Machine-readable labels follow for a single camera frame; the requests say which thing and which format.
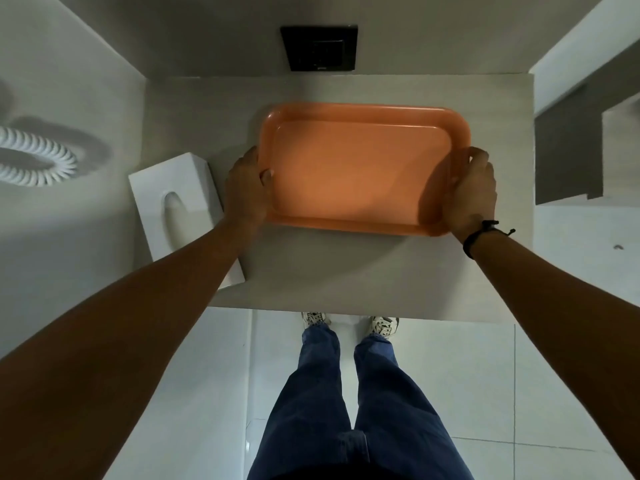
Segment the person's left hand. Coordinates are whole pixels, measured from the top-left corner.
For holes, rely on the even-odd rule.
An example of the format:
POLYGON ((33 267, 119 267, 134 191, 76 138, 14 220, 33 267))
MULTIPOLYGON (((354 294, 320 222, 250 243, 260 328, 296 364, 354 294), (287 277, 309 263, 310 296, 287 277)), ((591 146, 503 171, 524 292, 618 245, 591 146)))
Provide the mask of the person's left hand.
POLYGON ((266 191, 260 181, 259 149, 251 147, 228 173, 225 182, 224 219, 256 231, 272 209, 272 190, 266 191))

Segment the person's right hand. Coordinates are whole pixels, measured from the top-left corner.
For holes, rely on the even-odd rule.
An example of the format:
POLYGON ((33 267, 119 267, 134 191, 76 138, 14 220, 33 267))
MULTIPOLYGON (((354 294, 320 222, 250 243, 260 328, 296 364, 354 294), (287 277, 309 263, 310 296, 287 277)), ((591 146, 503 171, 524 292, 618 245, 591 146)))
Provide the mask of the person's right hand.
POLYGON ((464 170, 442 205, 444 223, 461 244, 479 231, 484 221, 494 220, 497 202, 497 184, 489 154, 472 146, 466 156, 464 170))

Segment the orange plastic tray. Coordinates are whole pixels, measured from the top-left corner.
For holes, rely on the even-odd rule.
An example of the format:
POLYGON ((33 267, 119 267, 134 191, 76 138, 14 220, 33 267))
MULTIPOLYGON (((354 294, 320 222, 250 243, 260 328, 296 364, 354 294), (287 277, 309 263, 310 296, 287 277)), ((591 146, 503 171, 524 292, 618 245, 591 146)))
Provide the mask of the orange plastic tray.
POLYGON ((260 129, 259 167, 273 172, 268 221, 316 230, 424 235, 450 231, 442 202, 451 151, 468 122, 450 109, 298 102, 260 129))

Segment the person's left forearm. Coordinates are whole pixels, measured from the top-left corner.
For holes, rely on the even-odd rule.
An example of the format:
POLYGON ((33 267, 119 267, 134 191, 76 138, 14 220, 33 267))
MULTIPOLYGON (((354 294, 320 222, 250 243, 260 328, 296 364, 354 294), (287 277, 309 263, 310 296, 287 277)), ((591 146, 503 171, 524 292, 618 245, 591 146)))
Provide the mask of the person's left forearm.
POLYGON ((102 480, 260 220, 114 282, 0 360, 0 480, 102 480))

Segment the person's right forearm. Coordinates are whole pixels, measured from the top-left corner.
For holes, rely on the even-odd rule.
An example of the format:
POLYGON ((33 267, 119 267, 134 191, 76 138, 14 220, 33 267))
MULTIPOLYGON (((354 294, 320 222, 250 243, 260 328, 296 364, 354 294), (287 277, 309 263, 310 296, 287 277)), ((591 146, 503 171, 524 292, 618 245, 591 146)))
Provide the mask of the person's right forearm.
POLYGON ((498 231, 478 234, 468 253, 640 480, 640 306, 566 273, 498 231))

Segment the white tissue box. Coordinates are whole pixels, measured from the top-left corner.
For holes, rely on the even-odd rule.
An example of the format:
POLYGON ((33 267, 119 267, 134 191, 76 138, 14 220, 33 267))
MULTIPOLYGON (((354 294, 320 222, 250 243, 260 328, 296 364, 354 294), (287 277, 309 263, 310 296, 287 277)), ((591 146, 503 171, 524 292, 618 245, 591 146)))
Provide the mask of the white tissue box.
POLYGON ((205 160, 185 153, 129 179, 154 262, 118 285, 143 292, 146 303, 194 299, 199 313, 221 289, 245 282, 239 258, 260 228, 224 219, 205 160))

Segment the grey cabinet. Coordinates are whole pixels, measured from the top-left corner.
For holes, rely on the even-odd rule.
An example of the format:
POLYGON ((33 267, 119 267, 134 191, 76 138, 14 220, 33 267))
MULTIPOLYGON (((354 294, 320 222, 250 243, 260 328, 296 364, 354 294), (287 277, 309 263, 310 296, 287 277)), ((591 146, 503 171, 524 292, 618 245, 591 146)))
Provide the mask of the grey cabinet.
POLYGON ((603 113, 640 96, 640 0, 601 0, 530 73, 535 203, 603 197, 603 113))

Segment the white right sneaker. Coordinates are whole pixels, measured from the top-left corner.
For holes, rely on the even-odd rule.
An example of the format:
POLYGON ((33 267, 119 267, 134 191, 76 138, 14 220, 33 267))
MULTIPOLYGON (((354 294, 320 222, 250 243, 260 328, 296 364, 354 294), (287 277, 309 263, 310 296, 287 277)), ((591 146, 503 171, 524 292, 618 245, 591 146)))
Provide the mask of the white right sneaker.
POLYGON ((396 333, 399 322, 398 317, 371 316, 367 334, 389 340, 396 333))

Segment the black wall socket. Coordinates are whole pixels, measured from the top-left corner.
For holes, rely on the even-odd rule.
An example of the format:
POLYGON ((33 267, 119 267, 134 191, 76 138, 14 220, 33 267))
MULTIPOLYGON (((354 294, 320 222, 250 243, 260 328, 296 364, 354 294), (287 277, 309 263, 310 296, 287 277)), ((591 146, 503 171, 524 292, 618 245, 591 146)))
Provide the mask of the black wall socket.
POLYGON ((284 25, 280 27, 292 72, 353 72, 357 25, 284 25))

